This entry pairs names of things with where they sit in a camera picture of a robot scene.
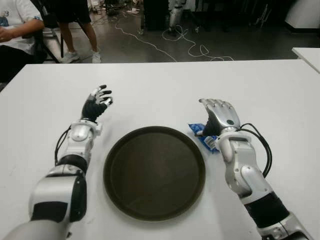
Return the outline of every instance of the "sneaker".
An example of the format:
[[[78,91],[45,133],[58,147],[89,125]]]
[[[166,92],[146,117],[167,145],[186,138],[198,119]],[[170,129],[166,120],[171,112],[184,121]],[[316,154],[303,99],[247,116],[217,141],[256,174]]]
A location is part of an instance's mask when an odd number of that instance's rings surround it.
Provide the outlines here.
[[[92,63],[93,64],[101,63],[101,55],[99,52],[92,51]]]
[[[129,14],[138,14],[139,11],[138,11],[138,9],[133,7],[132,10],[127,10],[127,13],[129,13]]]
[[[64,57],[61,59],[61,62],[63,64],[69,64],[69,63],[72,63],[73,61],[77,61],[79,59],[80,59],[80,57],[76,51],[75,52],[67,52],[64,55]]]

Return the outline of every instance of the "dark brown tray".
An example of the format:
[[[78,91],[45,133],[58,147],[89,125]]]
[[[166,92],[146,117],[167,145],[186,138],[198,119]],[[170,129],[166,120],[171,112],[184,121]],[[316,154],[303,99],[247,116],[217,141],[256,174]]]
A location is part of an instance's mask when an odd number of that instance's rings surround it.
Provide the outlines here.
[[[186,135],[150,126],[121,138],[107,156],[104,187],[127,215],[163,221],[185,212],[205,183],[203,157]]]

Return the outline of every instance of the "white t-shirt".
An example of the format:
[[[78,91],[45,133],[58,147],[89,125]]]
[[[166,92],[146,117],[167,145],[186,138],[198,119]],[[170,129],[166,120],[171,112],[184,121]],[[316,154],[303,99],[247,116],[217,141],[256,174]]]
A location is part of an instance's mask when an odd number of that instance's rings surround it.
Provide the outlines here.
[[[30,0],[0,0],[0,27],[12,29],[32,19],[42,20],[40,12]],[[0,42],[0,45],[20,49],[32,55],[35,40],[33,37],[17,37],[10,41]]]

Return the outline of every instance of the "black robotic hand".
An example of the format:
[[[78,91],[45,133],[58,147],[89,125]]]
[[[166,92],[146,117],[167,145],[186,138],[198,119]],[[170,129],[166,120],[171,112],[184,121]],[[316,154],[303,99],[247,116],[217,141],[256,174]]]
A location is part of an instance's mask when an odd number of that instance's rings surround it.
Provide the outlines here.
[[[82,119],[95,122],[97,117],[104,113],[104,111],[113,103],[113,98],[108,96],[111,90],[104,90],[107,86],[101,85],[97,87],[89,95],[82,108]]]
[[[202,132],[203,136],[219,136],[226,128],[237,130],[240,128],[240,120],[234,107],[218,99],[200,99],[205,106],[209,118]]]

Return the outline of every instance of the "robotic arm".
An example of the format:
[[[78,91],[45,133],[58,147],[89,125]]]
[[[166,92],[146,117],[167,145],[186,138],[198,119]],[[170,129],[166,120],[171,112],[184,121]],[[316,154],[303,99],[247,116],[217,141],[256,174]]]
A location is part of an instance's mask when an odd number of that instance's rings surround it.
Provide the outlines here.
[[[225,180],[257,225],[263,240],[313,240],[297,217],[286,209],[265,180],[250,137],[239,132],[240,120],[233,106],[216,99],[200,99],[209,118],[197,135],[219,136],[216,147],[225,166]]]
[[[96,88],[87,98],[81,118],[65,132],[67,148],[41,179],[29,200],[30,221],[16,227],[4,240],[62,240],[71,223],[80,221],[87,209],[86,172],[94,139],[102,131],[96,119],[113,103],[107,86]]]

